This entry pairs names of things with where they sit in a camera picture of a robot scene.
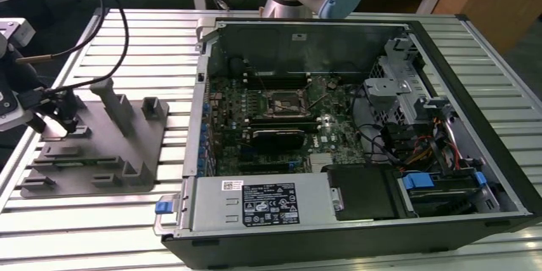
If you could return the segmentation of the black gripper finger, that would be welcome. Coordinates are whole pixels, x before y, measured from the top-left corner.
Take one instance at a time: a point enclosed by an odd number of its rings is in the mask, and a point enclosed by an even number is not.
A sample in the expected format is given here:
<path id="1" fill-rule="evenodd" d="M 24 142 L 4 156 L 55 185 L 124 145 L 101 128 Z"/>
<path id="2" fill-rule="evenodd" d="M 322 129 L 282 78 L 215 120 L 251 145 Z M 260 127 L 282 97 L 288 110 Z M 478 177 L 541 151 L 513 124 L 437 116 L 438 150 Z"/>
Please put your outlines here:
<path id="1" fill-rule="evenodd" d="M 57 123 L 71 134 L 77 127 L 77 110 L 80 108 L 80 99 L 72 91 L 63 91 L 56 99 L 56 117 Z"/>
<path id="2" fill-rule="evenodd" d="M 40 132 L 41 135 L 67 135 L 68 130 L 65 128 L 65 120 L 56 114 L 52 114 L 51 116 L 39 112 L 37 110 L 35 111 L 35 114 L 43 121 L 44 127 L 43 131 Z"/>

